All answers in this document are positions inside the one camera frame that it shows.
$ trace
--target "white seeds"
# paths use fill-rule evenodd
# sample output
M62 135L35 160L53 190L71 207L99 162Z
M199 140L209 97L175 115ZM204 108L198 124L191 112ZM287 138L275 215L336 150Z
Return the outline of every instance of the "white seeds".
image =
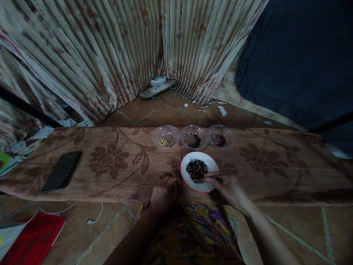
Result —
M161 147L163 148L170 148L170 144L168 143L168 141L166 139L164 139L163 137L160 137L158 139L158 143Z

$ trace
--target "red notebook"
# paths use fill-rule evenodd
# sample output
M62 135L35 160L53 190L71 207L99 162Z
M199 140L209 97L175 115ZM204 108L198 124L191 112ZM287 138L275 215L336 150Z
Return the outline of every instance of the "red notebook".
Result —
M31 218L20 220L20 222L25 223L29 219ZM65 222L63 217L57 215L37 213L7 251L0 265L41 264L54 245Z

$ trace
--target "hand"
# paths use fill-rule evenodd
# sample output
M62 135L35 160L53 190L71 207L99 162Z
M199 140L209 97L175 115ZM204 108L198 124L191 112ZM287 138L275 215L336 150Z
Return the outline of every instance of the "hand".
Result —
M254 205L253 202L248 198L235 175L225 174L216 179L210 178L220 173L220 171L208 172L205 174L205 181L215 187L231 206L244 215L248 215L250 208Z
M165 176L153 187L150 209L162 215L170 209L177 199L176 177Z

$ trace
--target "curtain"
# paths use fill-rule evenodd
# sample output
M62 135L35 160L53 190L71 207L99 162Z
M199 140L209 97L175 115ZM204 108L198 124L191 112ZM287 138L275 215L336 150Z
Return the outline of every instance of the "curtain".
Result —
M185 99L207 103L267 1L2 0L0 44L26 70L27 85L98 124L156 74L177 79ZM36 104L64 117L50 102Z
M165 72L178 94L208 103L267 2L161 1Z
M55 120L68 118L68 114L56 103L55 95L3 47L0 47L0 66L0 85ZM0 121L1 150L43 127L39 120L2 99Z
M97 124L161 66L159 1L3 0L2 34L47 87Z

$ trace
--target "floral table runner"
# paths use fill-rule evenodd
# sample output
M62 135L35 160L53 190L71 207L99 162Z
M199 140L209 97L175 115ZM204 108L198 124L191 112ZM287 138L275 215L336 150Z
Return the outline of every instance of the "floral table runner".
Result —
M217 191L191 190L180 162L191 150L181 143L162 151L152 143L153 128L61 127L14 170L0 190L35 201L148 202L156 181L179 178L179 203L224 204ZM314 134L276 129L232 129L228 151L208 145L203 152L221 171L236 174L258 205L353 205L353 169L335 158ZM61 155L82 151L69 185L41 189Z

